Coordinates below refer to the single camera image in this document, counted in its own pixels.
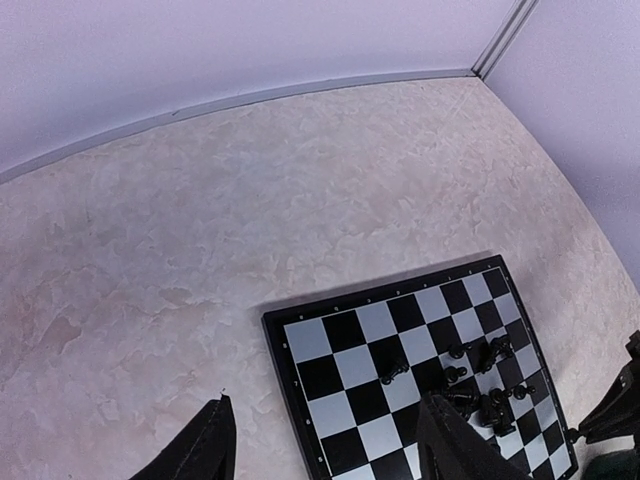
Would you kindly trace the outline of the black grey chess board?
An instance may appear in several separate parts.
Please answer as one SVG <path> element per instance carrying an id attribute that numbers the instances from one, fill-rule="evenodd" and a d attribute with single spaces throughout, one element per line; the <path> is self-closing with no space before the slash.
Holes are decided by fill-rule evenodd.
<path id="1" fill-rule="evenodd" d="M 312 479 L 417 479 L 420 399 L 444 382 L 451 346 L 510 336 L 536 393 L 512 403 L 504 437 L 468 421 L 534 479 L 568 479 L 575 450 L 543 352 L 501 256 L 265 313 L 263 325 Z M 396 363 L 409 371 L 383 385 Z"/>

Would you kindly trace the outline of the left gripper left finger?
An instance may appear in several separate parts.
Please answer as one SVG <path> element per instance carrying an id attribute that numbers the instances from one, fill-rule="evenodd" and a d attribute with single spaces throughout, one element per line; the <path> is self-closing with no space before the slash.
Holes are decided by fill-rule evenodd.
<path id="1" fill-rule="evenodd" d="M 210 400 L 177 436 L 131 480 L 232 480 L 236 424 L 231 398 Z"/>

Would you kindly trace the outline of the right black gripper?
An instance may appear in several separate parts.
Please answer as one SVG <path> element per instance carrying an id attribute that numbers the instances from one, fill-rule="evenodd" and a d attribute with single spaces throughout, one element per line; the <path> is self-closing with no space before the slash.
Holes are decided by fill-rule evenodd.
<path id="1" fill-rule="evenodd" d="M 600 403 L 579 424 L 587 444 L 639 436 L 639 331 L 625 348 L 631 360 L 621 369 Z"/>

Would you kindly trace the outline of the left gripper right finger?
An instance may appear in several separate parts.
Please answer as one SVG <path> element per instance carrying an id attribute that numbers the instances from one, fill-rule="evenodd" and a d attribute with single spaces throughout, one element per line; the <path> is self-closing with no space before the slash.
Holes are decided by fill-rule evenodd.
<path id="1" fill-rule="evenodd" d="M 417 448 L 423 479 L 529 479 L 440 395 L 420 401 Z"/>

